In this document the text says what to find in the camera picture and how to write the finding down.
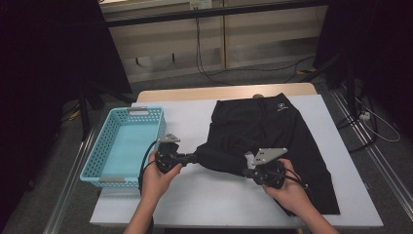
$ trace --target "hand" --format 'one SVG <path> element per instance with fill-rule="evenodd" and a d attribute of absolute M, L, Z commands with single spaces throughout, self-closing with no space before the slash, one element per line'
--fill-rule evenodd
<path fill-rule="evenodd" d="M 155 154 L 157 150 L 154 150 L 148 159 L 149 166 L 146 167 L 143 174 L 143 187 L 142 187 L 142 199 L 151 199 L 158 201 L 162 195 L 167 192 L 170 182 L 180 173 L 182 165 L 176 165 L 167 174 L 163 174 L 158 170 L 155 163 Z"/>
<path fill-rule="evenodd" d="M 287 159 L 280 159 L 286 169 L 294 172 L 291 162 Z M 293 173 L 286 171 L 287 176 L 295 177 Z M 286 179 L 284 185 L 280 189 L 269 187 L 267 185 L 262 185 L 264 191 L 280 202 L 280 204 L 287 210 L 299 215 L 298 213 L 305 210 L 308 206 L 312 206 L 310 199 L 308 198 L 303 187 L 291 179 Z"/>
<path fill-rule="evenodd" d="M 167 174 L 161 173 L 155 163 L 156 152 L 156 150 L 153 151 L 149 156 L 148 166 L 143 174 L 141 199 L 128 227 L 125 229 L 124 233 L 126 234 L 147 233 L 159 200 L 167 192 L 170 182 L 180 173 L 182 168 L 182 165 L 178 164 Z"/>
<path fill-rule="evenodd" d="M 286 169 L 294 172 L 291 162 L 286 159 L 280 159 Z M 286 171 L 287 176 L 297 177 L 292 172 Z M 262 185 L 265 192 L 280 202 L 280 204 L 299 216 L 309 227 L 314 234 L 339 233 L 313 206 L 310 199 L 307 197 L 304 188 L 297 182 L 291 179 L 286 179 L 284 185 L 280 189 L 275 189 L 266 185 Z"/>

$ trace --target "plastic basket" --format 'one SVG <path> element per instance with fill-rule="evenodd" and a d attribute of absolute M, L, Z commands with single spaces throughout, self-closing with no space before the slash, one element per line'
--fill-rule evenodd
<path fill-rule="evenodd" d="M 143 156 L 165 127 L 162 107 L 112 109 L 80 179 L 97 187 L 138 186 Z"/>

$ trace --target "electrical outlet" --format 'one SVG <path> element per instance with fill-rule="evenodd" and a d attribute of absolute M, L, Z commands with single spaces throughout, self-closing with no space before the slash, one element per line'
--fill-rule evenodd
<path fill-rule="evenodd" d="M 200 5 L 200 9 L 210 9 L 212 8 L 212 0 L 201 0 Z"/>
<path fill-rule="evenodd" d="M 367 111 L 363 111 L 360 116 L 359 116 L 360 120 L 369 120 L 370 119 L 370 113 Z"/>
<path fill-rule="evenodd" d="M 194 11 L 197 9 L 201 9 L 201 2 L 200 1 L 192 1 L 189 2 L 189 10 Z"/>

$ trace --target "metal frame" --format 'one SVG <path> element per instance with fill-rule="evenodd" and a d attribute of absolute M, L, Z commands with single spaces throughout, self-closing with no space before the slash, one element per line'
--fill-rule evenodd
<path fill-rule="evenodd" d="M 339 105 L 341 111 L 345 116 L 351 116 L 350 111 L 347 109 L 347 102 L 346 99 L 343 97 L 342 94 L 337 94 L 333 92 L 333 97 L 337 104 Z M 353 118 L 348 118 L 349 122 L 353 122 Z M 366 144 L 367 142 L 371 141 L 372 136 L 368 133 L 368 131 L 364 128 L 364 126 L 359 122 L 355 121 L 352 124 L 353 130 L 355 131 L 356 135 L 358 136 L 361 143 Z M 407 215 L 413 221 L 413 196 L 412 193 L 408 190 L 408 188 L 404 185 L 401 181 L 400 177 L 394 172 L 392 166 L 386 160 L 383 153 L 380 151 L 379 147 L 375 143 L 366 147 L 366 151 L 370 156 L 371 160 L 373 160 L 374 164 L 376 165 L 377 169 L 382 174 L 383 178 L 388 183 L 390 189 L 393 191 L 395 197 L 397 198 L 398 202 L 406 211 Z"/>

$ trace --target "gray floor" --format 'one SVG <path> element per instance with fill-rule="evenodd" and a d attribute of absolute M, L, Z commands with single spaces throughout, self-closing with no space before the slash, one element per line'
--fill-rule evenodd
<path fill-rule="evenodd" d="M 263 65 L 254 65 L 249 68 L 254 69 L 275 69 L 292 64 L 292 62 L 270 63 Z M 310 59 L 298 65 L 298 69 L 310 68 L 312 61 Z M 210 76 L 210 78 L 227 82 L 233 85 L 249 85 L 249 84 L 275 84 L 283 83 L 290 78 L 294 73 L 294 68 L 276 71 L 228 71 L 219 75 Z M 296 75 L 290 82 L 298 81 L 302 77 Z M 320 77 L 314 81 L 315 87 L 319 94 L 322 95 L 325 104 L 334 120 L 338 122 L 344 118 L 343 113 L 339 109 L 336 101 L 332 97 L 331 91 L 325 86 L 326 77 Z M 179 77 L 171 77 L 166 79 L 158 79 L 157 81 L 142 81 L 132 83 L 133 97 L 144 90 L 159 90 L 159 89 L 175 89 L 175 88 L 191 88 L 191 87 L 213 87 L 224 86 L 221 83 L 216 83 L 208 80 L 205 76 L 195 73 L 182 75 Z M 107 103 L 104 113 L 107 113 L 112 107 L 123 105 L 124 103 L 115 102 L 112 98 L 106 99 Z M 73 103 L 67 103 L 65 108 L 70 107 Z M 380 106 L 380 103 L 375 102 L 376 112 L 386 120 L 391 118 L 386 111 Z M 99 111 L 91 111 L 91 115 L 98 116 Z M 394 133 L 386 127 L 385 124 L 379 122 L 380 134 L 387 137 L 394 137 Z M 339 131 L 342 139 L 349 149 L 360 146 L 360 141 L 357 139 L 354 131 L 349 127 Z M 43 233 L 48 219 L 56 204 L 59 193 L 64 185 L 68 173 L 71 170 L 71 165 L 75 161 L 75 156 L 81 145 L 82 127 L 80 119 L 64 122 L 60 127 L 59 137 L 57 138 L 54 147 L 51 149 L 48 156 L 49 160 L 44 165 L 39 175 L 35 178 L 35 189 L 27 192 L 21 199 L 19 206 L 12 214 L 8 225 L 2 232 L 8 233 Z M 411 191 L 413 188 L 413 175 L 411 168 L 413 165 L 413 144 L 412 138 L 401 136 L 399 142 L 386 142 L 378 139 L 376 145 L 384 153 L 394 171 L 401 177 L 406 187 Z M 387 182 L 382 177 L 377 167 L 372 162 L 371 158 L 365 150 L 360 150 L 351 155 L 361 178 L 371 185 L 368 192 L 375 204 L 381 219 L 384 222 L 384 227 L 374 229 L 340 229 L 342 233 L 412 233 L 413 222 L 404 211 L 396 199 L 394 193 L 388 186 Z M 97 199 L 98 189 L 88 183 L 78 182 L 75 187 L 75 192 L 71 199 L 70 205 L 66 210 L 65 217 L 62 221 L 62 226 L 58 233 L 122 233 L 123 228 L 104 228 L 89 224 L 89 219 L 94 209 Z M 164 233 L 164 230 L 156 230 L 156 233 Z"/>

